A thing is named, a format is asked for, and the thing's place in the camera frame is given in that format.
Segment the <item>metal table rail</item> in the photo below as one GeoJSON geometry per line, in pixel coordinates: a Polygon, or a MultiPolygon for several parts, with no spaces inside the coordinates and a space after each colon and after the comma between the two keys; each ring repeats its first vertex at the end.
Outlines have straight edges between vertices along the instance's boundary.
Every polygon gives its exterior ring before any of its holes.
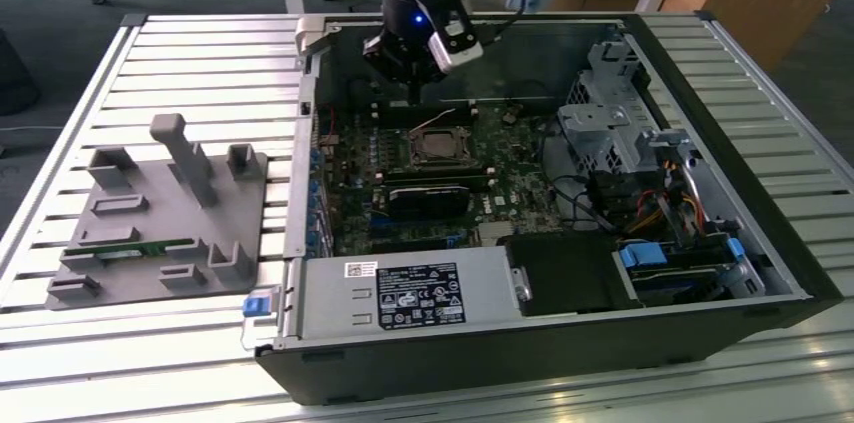
{"type": "MultiPolygon", "coordinates": [[[[760,333],[699,363],[301,407],[244,348],[275,329],[241,334],[243,296],[47,311],[47,285],[92,185],[83,167],[93,148],[120,144],[137,160],[167,157],[147,129],[161,112],[183,113],[187,137],[208,155],[251,142],[272,157],[257,284],[280,282],[296,18],[152,16],[120,29],[0,243],[4,422],[854,418],[851,169],[720,26],[694,15],[644,19],[847,297],[798,326],[760,333]]],[[[664,94],[652,93],[678,127],[664,94]]]]}

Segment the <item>gray floor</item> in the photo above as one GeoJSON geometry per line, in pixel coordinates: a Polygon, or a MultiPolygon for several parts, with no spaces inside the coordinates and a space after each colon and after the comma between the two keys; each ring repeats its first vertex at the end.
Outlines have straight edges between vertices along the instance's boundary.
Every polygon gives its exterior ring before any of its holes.
{"type": "MultiPolygon", "coordinates": [[[[0,128],[61,126],[83,93],[121,17],[152,14],[280,13],[281,0],[0,0],[0,28],[43,91],[39,104],[0,117],[0,128]]],[[[377,0],[307,0],[308,11],[375,11],[377,0]]],[[[854,161],[854,0],[835,0],[787,57],[774,79],[848,161],[854,161]]],[[[36,176],[59,132],[0,132],[0,233],[36,176]]]]}

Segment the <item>power supply label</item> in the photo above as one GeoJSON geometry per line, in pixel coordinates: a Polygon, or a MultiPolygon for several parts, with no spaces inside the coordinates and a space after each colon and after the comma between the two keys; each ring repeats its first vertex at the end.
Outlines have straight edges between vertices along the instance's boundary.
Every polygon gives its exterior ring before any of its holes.
{"type": "Polygon", "coordinates": [[[383,330],[466,323],[456,263],[376,269],[383,330]]]}

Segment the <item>cpu socket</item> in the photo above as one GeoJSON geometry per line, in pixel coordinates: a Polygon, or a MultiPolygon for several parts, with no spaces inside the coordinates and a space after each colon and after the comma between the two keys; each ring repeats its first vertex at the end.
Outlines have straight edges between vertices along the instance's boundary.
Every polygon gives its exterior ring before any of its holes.
{"type": "Polygon", "coordinates": [[[468,167],[476,164],[468,150],[468,131],[456,128],[424,128],[409,134],[409,160],[421,168],[468,167]]]}

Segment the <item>open computer tower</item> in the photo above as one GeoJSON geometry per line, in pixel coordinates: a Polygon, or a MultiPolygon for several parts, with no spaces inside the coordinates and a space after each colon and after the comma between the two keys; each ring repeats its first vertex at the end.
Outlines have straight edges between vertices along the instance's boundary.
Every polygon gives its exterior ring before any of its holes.
{"type": "Polygon", "coordinates": [[[419,106],[379,20],[307,18],[256,349],[296,402],[691,362],[839,301],[639,16],[524,17],[419,106]]]}

